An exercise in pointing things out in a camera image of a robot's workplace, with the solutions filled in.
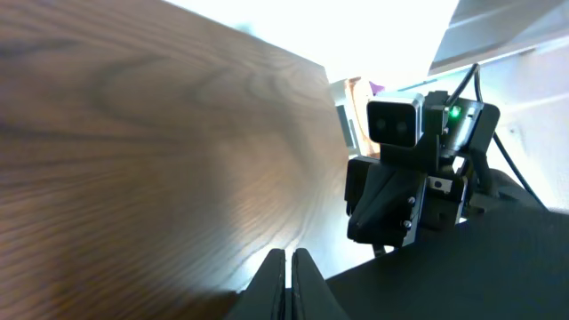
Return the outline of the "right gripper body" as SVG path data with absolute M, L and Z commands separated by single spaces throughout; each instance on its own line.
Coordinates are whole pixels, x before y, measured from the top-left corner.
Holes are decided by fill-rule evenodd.
M 467 202 L 468 179 L 454 172 L 406 170 L 357 156 L 348 161 L 347 237 L 401 248 L 454 228 Z

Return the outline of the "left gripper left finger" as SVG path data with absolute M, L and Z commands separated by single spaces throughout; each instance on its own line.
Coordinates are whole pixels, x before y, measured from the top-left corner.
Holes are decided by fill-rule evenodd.
M 225 320 L 285 318 L 285 251 L 272 249 Z

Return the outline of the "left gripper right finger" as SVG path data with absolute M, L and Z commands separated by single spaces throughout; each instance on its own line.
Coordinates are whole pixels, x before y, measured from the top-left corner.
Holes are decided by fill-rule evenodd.
M 304 248 L 292 257 L 292 319 L 349 320 Z

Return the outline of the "black gift box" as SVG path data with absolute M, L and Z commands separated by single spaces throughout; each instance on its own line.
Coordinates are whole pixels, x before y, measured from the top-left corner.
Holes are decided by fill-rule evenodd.
M 568 217 L 503 205 L 327 283 L 352 319 L 566 319 Z

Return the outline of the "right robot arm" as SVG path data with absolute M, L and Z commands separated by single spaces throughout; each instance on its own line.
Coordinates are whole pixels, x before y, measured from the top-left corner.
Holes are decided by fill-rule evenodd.
M 377 96 L 366 106 L 378 157 L 348 162 L 348 239 L 400 248 L 482 215 L 500 202 L 540 208 L 507 174 L 489 167 L 487 150 L 500 111 L 447 92 Z

